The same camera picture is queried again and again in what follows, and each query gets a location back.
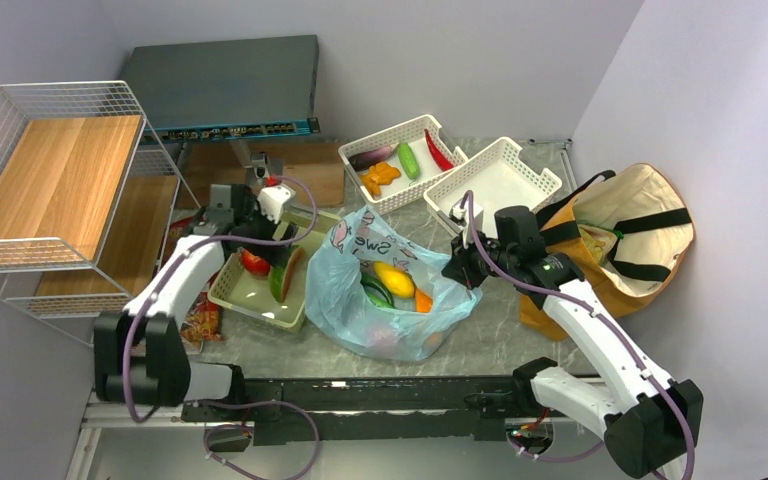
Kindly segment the white basket with vegetables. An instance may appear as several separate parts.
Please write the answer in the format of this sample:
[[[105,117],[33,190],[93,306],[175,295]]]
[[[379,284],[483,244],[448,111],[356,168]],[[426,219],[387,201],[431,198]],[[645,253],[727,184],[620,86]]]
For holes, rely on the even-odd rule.
[[[430,131],[434,142],[449,161],[454,164],[454,168],[467,161],[467,156],[461,147],[445,136],[442,125],[430,114],[421,115],[339,147],[338,153],[349,174],[350,180],[360,189],[365,202],[377,213],[385,214],[421,199],[427,189],[442,180],[445,173],[454,169],[442,172],[437,167],[426,145],[425,129]],[[413,149],[419,163],[420,176],[416,180],[408,179],[402,170],[397,152],[395,151],[385,162],[400,169],[402,176],[395,179],[390,185],[382,185],[381,195],[373,197],[362,185],[359,178],[361,174],[366,173],[368,170],[363,172],[354,171],[348,163],[348,158],[354,154],[385,145],[395,145],[397,147],[400,142],[408,143]]]

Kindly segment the toy watermelon slice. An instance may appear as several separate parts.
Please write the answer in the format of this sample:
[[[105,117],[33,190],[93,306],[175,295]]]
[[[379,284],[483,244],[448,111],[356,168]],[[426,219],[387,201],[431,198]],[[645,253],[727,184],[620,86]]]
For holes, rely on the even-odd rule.
[[[283,303],[289,293],[297,263],[304,257],[305,249],[298,245],[288,246],[272,264],[269,272],[269,289],[276,302]]]

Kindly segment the empty white plastic basket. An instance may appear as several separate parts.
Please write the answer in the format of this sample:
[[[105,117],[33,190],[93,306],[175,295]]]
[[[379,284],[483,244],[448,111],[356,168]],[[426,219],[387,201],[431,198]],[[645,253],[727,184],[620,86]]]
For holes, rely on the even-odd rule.
[[[465,192],[474,194],[478,230],[497,236],[494,214],[510,206],[526,206],[532,211],[550,200],[563,186],[552,170],[532,169],[525,161],[525,148],[509,137],[500,137],[464,164],[444,174],[442,180],[427,189],[423,198],[428,211],[451,234],[463,225],[451,217]]]

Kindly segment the green toy vegetable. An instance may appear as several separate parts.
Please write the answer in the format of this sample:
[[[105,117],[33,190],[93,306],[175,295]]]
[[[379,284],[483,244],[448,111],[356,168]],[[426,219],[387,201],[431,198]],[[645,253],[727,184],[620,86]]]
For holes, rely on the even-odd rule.
[[[361,273],[360,284],[367,298],[377,307],[394,309],[394,298],[383,282],[376,276],[366,272]]]

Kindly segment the orange toy carrot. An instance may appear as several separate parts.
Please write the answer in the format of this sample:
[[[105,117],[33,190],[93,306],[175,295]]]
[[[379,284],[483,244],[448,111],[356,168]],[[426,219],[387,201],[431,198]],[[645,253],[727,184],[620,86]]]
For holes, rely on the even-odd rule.
[[[418,313],[430,313],[433,308],[433,299],[420,289],[414,291],[414,303]]]

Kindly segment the light green plastic basket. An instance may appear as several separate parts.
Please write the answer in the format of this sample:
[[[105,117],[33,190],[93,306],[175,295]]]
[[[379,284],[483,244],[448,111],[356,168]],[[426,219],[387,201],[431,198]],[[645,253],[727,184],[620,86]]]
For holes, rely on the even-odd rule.
[[[233,311],[290,332],[299,331],[305,320],[308,262],[319,249],[325,234],[339,221],[334,214],[318,214],[312,232],[298,243],[304,254],[293,269],[290,288],[283,302],[273,298],[266,276],[253,275],[244,268],[239,253],[232,254],[219,271],[207,292],[208,299],[225,313]]]

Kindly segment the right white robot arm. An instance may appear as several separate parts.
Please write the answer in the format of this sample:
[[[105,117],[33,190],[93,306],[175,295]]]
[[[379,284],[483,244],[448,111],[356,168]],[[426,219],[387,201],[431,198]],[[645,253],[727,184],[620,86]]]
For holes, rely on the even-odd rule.
[[[662,477],[684,459],[693,475],[703,406],[691,380],[677,382],[625,333],[598,299],[582,270],[563,253],[549,253],[536,216],[525,206],[496,212],[497,235],[479,231],[481,213],[470,197],[451,210],[462,230],[451,243],[445,277],[469,289],[489,276],[509,281],[575,342],[604,385],[597,387],[548,359],[514,373],[511,401],[534,415],[545,407],[601,438],[614,463],[629,477]]]

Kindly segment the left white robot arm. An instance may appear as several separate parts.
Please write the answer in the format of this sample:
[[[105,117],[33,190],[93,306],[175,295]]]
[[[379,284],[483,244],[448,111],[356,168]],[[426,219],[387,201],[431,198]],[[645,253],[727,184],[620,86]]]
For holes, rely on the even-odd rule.
[[[208,400],[224,420],[247,406],[240,367],[192,361],[180,330],[208,281],[240,247],[265,260],[287,257],[302,234],[274,234],[295,195],[282,177],[254,192],[243,184],[214,185],[210,202],[185,227],[173,254],[149,285],[121,310],[94,322],[94,387],[99,400],[175,407]]]

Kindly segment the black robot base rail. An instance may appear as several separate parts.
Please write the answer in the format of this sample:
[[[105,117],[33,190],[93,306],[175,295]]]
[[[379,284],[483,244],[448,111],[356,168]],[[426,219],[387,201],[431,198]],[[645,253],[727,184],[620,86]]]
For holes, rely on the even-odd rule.
[[[183,407],[187,423],[246,425],[257,446],[308,440],[469,437],[503,441],[543,422],[544,408],[523,399],[509,375],[346,379],[249,379],[240,400]]]

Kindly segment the yellow canvas tote bag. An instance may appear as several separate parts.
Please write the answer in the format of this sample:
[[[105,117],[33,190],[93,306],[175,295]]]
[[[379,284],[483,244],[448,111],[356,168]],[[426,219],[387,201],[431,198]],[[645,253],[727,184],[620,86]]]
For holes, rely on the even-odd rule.
[[[695,235],[680,194],[645,163],[595,175],[536,218],[548,252],[568,255],[615,318],[654,300]]]

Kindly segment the blue printed plastic grocery bag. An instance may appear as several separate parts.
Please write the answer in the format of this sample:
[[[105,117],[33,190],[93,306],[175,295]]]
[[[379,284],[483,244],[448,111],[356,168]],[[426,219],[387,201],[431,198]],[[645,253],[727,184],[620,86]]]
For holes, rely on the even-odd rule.
[[[356,354],[424,360],[482,298],[480,289],[444,277],[449,259],[363,207],[331,227],[310,258],[306,317]]]

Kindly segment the yellow toy lemon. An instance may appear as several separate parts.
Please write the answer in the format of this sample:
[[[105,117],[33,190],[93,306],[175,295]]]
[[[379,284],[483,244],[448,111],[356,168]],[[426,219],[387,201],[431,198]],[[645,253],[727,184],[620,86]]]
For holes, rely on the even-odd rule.
[[[380,282],[393,296],[403,299],[414,296],[415,284],[411,276],[404,271],[384,262],[374,262],[373,270]]]

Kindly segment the purple toy eggplant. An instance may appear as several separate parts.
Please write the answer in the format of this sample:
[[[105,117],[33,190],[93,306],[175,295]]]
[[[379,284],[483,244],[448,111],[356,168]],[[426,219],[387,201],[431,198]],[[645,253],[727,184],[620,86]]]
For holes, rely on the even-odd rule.
[[[354,154],[348,158],[348,163],[354,171],[363,172],[374,165],[387,161],[395,151],[395,145],[385,145],[373,150]]]

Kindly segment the orange toy ginger root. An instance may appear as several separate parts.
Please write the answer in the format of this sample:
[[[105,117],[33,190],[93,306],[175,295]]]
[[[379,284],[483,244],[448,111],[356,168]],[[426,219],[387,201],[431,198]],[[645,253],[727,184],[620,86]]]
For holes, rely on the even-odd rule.
[[[401,177],[401,170],[386,162],[380,162],[359,176],[362,185],[373,196],[381,195],[381,186],[390,185],[395,179]]]

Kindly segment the red toy chili pepper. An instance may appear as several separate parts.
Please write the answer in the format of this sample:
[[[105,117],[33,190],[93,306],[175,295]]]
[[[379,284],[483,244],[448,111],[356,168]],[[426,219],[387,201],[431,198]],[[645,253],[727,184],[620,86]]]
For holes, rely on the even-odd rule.
[[[443,154],[443,152],[438,148],[436,143],[434,142],[431,133],[428,129],[424,130],[424,137],[426,141],[427,148],[431,154],[431,157],[437,167],[442,172],[447,172],[454,168],[454,164],[449,161],[449,159]]]

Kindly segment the green toy cucumber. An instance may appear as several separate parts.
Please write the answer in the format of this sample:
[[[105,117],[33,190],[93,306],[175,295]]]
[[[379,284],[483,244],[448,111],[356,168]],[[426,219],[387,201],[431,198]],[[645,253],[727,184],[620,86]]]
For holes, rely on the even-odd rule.
[[[396,147],[402,170],[410,180],[416,180],[420,176],[420,167],[413,149],[408,143],[400,142]]]

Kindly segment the red toy apple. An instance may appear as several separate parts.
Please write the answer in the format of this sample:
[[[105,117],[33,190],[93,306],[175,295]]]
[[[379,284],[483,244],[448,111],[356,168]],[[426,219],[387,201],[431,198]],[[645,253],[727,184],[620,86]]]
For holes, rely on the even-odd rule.
[[[269,262],[248,250],[241,252],[240,262],[244,270],[255,277],[267,277],[272,269]]]

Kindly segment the red snack packet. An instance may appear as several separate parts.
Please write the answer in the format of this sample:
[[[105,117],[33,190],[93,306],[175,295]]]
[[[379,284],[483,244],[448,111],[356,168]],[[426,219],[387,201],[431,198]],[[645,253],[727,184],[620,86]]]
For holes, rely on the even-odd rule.
[[[193,216],[183,217],[179,220],[172,222],[169,225],[167,231],[166,240],[164,242],[162,255],[160,256],[158,266],[162,267],[173,255],[178,240],[183,236],[190,222],[193,220]]]

